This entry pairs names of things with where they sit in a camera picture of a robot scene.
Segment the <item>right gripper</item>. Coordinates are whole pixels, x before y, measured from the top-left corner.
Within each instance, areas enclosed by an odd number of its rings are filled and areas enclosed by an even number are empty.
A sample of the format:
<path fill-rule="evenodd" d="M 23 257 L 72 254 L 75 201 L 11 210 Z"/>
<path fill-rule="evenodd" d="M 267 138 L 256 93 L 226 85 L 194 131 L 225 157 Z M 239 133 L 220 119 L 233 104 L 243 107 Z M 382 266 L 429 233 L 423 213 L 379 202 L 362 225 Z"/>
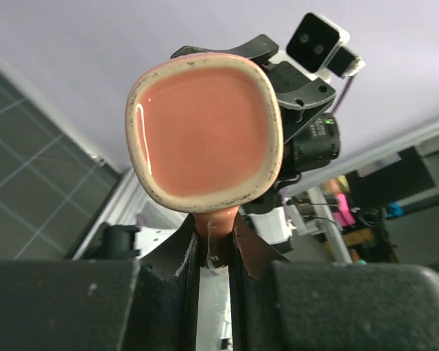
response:
<path fill-rule="evenodd" d="M 303 68 L 292 64 L 279 45 L 265 34 L 224 50 L 184 45 L 170 57 L 218 52 L 249 59 L 266 74 L 281 110 L 285 144 L 305 132 L 320 137 L 328 128 L 337 128 L 335 117 L 328 112 L 336 98 L 335 89 L 320 77 L 310 78 Z"/>

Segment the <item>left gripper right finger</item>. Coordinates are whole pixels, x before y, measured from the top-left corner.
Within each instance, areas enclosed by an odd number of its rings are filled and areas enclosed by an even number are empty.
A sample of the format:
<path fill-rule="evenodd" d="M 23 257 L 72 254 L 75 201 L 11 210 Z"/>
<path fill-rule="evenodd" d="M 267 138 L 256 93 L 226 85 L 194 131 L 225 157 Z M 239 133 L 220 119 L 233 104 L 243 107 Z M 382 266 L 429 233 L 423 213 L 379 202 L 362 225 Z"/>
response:
<path fill-rule="evenodd" d="M 292 263 L 237 216 L 235 350 L 439 350 L 439 275 L 415 265 Z"/>

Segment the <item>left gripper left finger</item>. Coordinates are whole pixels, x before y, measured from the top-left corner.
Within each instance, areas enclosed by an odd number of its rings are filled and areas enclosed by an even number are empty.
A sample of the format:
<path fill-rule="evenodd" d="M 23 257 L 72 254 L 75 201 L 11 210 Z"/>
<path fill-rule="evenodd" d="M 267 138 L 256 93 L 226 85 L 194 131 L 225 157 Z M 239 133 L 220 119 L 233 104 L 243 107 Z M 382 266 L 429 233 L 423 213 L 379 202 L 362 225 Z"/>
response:
<path fill-rule="evenodd" d="M 192 216 L 141 259 L 0 262 L 0 350 L 193 350 L 199 272 Z"/>

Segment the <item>small orange white cup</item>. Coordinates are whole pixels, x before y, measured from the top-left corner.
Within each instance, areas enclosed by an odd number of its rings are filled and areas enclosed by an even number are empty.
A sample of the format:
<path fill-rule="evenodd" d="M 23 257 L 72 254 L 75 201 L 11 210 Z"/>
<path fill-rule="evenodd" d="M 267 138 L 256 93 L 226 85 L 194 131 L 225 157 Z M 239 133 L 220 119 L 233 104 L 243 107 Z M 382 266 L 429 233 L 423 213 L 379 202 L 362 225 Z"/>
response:
<path fill-rule="evenodd" d="M 229 53 L 172 58 L 133 84 L 125 134 L 146 193 L 192 214 L 201 264 L 224 267 L 240 206 L 263 195 L 282 165 L 281 112 L 264 71 Z"/>

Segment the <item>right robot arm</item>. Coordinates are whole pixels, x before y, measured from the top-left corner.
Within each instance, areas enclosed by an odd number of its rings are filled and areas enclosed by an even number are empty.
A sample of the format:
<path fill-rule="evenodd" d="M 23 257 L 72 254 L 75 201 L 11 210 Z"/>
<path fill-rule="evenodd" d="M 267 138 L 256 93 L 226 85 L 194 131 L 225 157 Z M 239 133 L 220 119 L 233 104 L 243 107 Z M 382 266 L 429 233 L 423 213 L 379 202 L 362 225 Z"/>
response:
<path fill-rule="evenodd" d="M 278 252 L 292 250 L 292 231 L 285 218 L 285 187 L 298 183 L 303 173 L 325 167 L 340 150 L 337 123 L 328 109 L 336 92 L 322 78 L 294 63 L 265 34 L 228 49 L 256 63 L 267 75 L 280 99 L 284 132 L 282 167 L 264 195 L 242 206 L 242 216 L 263 240 Z"/>

